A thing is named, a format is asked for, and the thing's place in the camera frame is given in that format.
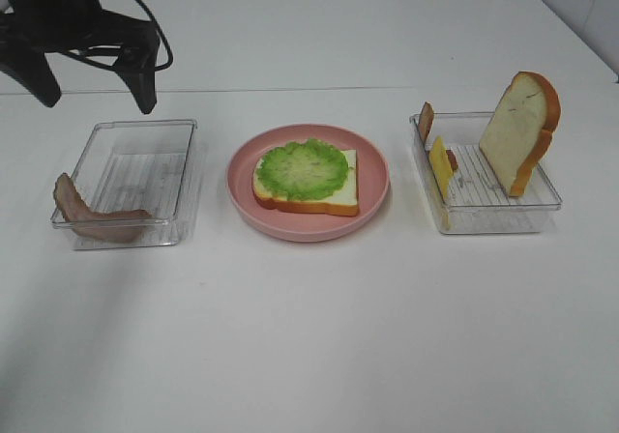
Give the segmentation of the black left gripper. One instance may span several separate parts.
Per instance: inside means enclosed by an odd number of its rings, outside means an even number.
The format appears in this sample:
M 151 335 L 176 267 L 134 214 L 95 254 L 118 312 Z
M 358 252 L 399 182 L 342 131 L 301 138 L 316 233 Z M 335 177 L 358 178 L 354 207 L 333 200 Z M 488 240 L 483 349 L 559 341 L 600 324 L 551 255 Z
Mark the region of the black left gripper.
M 142 0 L 134 3 L 146 20 L 118 14 L 100 0 L 7 0 L 4 34 L 39 52 L 62 54 L 97 69 L 118 72 L 143 114 L 157 103 L 155 72 L 161 26 Z M 5 73 L 41 104 L 53 107 L 62 92 L 43 53 L 2 53 Z

